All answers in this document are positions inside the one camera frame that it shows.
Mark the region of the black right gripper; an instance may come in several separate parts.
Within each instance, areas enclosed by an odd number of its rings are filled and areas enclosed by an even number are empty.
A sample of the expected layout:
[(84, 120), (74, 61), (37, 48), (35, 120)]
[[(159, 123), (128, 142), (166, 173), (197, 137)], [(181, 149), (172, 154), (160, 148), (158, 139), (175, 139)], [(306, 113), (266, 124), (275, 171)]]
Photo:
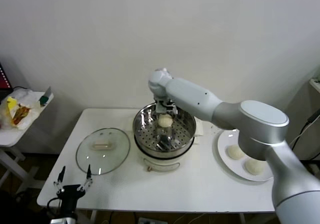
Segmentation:
[(172, 112), (177, 115), (178, 110), (176, 108), (176, 105), (174, 102), (172, 102), (170, 99), (156, 99), (156, 112), (157, 113), (163, 113), (163, 109), (172, 109)]

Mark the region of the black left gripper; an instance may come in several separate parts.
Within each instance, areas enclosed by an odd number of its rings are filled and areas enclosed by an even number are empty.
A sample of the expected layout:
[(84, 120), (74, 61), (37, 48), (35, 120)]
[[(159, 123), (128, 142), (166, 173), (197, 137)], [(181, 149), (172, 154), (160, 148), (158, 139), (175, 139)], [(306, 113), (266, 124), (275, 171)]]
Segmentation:
[(76, 218), (75, 212), (78, 200), (85, 195), (85, 192), (93, 183), (91, 166), (88, 166), (85, 182), (81, 185), (62, 186), (65, 171), (66, 167), (63, 166), (57, 180), (53, 183), (61, 200), (60, 215), (65, 218)]

